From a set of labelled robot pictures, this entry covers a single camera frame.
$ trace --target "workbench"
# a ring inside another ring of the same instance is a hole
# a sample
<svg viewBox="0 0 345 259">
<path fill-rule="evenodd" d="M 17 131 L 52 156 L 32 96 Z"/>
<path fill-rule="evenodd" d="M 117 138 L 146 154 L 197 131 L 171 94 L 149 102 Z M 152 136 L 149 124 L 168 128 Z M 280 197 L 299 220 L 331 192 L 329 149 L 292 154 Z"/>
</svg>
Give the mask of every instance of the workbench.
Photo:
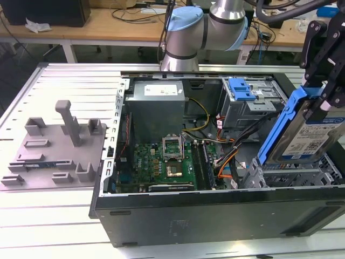
<svg viewBox="0 0 345 259">
<path fill-rule="evenodd" d="M 201 71 L 285 73 L 297 87 L 295 66 L 201 65 Z M 0 176 L 8 172 L 26 134 L 28 117 L 61 124 L 57 99 L 69 99 L 79 123 L 110 125 L 120 71 L 158 71 L 145 64 L 49 64 L 38 67 L 0 118 Z M 310 237 L 113 248 L 99 220 L 88 217 L 92 188 L 0 193 L 1 258 L 344 258 L 345 216 Z"/>
<path fill-rule="evenodd" d="M 152 14 L 125 14 L 123 18 L 136 19 L 147 17 Z M 157 20 L 156 23 L 131 24 L 119 21 L 112 17 L 110 9 L 91 9 L 91 15 L 84 27 L 72 28 L 66 26 L 52 26 L 51 31 L 34 33 L 25 26 L 12 26 L 6 19 L 6 26 L 21 43 L 41 43 L 62 45 L 68 63 L 76 63 L 73 45 L 105 45 L 105 46 L 141 46 L 157 47 L 162 32 L 163 23 Z M 283 23 L 281 29 L 273 29 L 276 34 L 275 41 L 270 45 L 270 51 L 301 52 L 305 33 L 299 33 L 295 28 L 298 21 L 289 20 Z M 0 24 L 0 42 L 15 43 L 3 24 Z M 240 54 L 237 64 L 244 65 L 249 52 L 257 42 L 257 33 L 251 28 L 248 38 L 239 48 Z"/>
</svg>

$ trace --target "green circuit board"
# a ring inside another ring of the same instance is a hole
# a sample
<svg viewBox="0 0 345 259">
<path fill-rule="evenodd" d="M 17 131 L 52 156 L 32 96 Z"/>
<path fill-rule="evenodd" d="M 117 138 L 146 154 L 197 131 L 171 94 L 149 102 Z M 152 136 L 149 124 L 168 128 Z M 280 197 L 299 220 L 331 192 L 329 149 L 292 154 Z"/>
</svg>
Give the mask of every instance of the green circuit board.
<svg viewBox="0 0 345 259">
<path fill-rule="evenodd" d="M 178 153 L 178 143 L 170 143 L 166 146 L 167 154 Z M 217 158 L 215 146 L 207 145 L 210 160 Z M 196 178 L 191 155 L 191 143 L 184 144 L 184 159 L 180 162 L 174 160 L 165 161 L 163 158 L 163 145 L 136 144 L 134 151 L 134 174 L 132 183 L 184 183 L 196 186 Z"/>
</svg>

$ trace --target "wooden desk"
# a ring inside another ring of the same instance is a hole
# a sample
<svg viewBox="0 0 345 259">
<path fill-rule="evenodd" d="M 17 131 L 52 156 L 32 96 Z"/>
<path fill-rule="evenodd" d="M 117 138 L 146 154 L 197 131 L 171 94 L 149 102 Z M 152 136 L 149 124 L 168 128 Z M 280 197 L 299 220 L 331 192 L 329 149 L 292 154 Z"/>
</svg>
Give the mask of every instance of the wooden desk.
<svg viewBox="0 0 345 259">
<path fill-rule="evenodd" d="M 123 18 L 136 19 L 148 17 L 152 14 L 125 14 Z M 162 32 L 163 23 L 157 17 L 153 18 L 155 23 L 130 24 L 114 19 L 109 9 L 92 9 L 90 18 L 82 28 L 71 28 L 65 26 L 52 26 L 51 31 L 38 34 L 29 31 L 25 26 L 9 25 L 8 29 L 22 43 L 60 44 L 63 46 L 67 61 L 75 63 L 73 45 L 107 45 L 107 46 L 158 46 Z M 285 21 L 281 29 L 274 29 L 276 40 L 271 44 L 269 50 L 296 51 L 302 49 L 305 34 L 299 33 L 295 28 L 296 21 Z M 16 42 L 0 25 L 0 42 Z M 249 32 L 248 39 L 241 46 L 239 60 L 246 60 L 249 52 L 257 42 L 257 34 L 253 28 Z"/>
</svg>

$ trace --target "yellow wire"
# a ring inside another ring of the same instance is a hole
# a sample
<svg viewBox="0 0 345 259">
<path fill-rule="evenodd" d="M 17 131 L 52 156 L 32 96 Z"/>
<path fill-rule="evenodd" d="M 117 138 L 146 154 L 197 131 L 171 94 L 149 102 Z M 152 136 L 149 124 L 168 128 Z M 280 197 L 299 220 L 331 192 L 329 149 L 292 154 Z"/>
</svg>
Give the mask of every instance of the yellow wire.
<svg viewBox="0 0 345 259">
<path fill-rule="evenodd" d="M 200 126 L 200 127 L 197 127 L 197 128 L 185 128 L 182 131 L 199 131 L 199 130 L 202 130 L 203 128 L 205 128 L 209 124 L 209 122 L 210 122 L 210 115 L 207 112 L 206 108 L 201 103 L 199 103 L 196 99 L 194 99 L 194 98 L 189 98 L 189 99 L 191 99 L 194 102 L 196 102 L 205 111 L 205 113 L 207 115 L 207 120 L 206 120 L 206 122 L 205 122 L 205 124 L 203 126 Z"/>
</svg>

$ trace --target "slotted metal surface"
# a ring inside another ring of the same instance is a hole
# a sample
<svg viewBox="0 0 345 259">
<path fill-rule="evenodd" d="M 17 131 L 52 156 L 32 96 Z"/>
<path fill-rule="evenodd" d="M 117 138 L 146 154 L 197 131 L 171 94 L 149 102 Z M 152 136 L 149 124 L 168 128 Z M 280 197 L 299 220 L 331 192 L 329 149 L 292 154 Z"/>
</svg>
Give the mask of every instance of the slotted metal surface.
<svg viewBox="0 0 345 259">
<path fill-rule="evenodd" d="M 274 66 L 201 66 L 202 71 L 282 72 L 298 81 L 303 70 Z M 119 71 L 158 71 L 156 65 L 50 64 L 33 76 L 0 119 L 0 175 L 7 172 L 28 117 L 60 124 L 57 99 L 69 99 L 81 123 L 99 117 L 111 125 Z M 92 190 L 0 193 L 1 258 L 345 258 L 345 217 L 311 237 L 115 249 L 99 220 L 87 216 Z"/>
</svg>

